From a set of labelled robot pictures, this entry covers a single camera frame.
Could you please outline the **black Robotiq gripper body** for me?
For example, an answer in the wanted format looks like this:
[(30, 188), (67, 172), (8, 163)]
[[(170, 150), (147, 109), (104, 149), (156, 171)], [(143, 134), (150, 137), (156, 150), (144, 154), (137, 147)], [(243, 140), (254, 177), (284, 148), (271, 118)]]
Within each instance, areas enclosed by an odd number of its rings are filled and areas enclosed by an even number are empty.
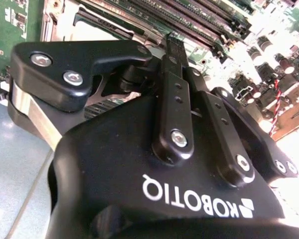
[(86, 121), (60, 140), (50, 239), (299, 239), (260, 174), (231, 188), (224, 153), (192, 117), (194, 154), (170, 167), (152, 151), (156, 99), (140, 97)]

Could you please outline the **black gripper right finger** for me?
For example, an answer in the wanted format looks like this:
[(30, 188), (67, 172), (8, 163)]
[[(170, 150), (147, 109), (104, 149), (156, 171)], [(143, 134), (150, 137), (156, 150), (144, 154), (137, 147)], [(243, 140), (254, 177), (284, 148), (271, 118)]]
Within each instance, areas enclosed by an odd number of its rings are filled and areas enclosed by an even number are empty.
[(176, 45), (190, 96), (207, 125), (220, 176), (233, 187), (250, 184), (257, 174), (269, 184), (298, 178), (296, 165), (252, 116), (225, 89), (209, 90), (201, 74), (189, 66), (184, 43), (177, 40)]

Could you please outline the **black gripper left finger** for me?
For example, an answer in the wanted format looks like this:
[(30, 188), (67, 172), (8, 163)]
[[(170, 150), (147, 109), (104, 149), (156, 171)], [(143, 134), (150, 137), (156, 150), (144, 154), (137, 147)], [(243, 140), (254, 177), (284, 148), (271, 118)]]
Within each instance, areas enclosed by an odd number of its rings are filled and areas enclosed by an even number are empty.
[(161, 58), (135, 40), (26, 42), (12, 49), (9, 104), (55, 149), (86, 107), (132, 93), (157, 97), (152, 149), (166, 164), (194, 153), (188, 61), (166, 35)]

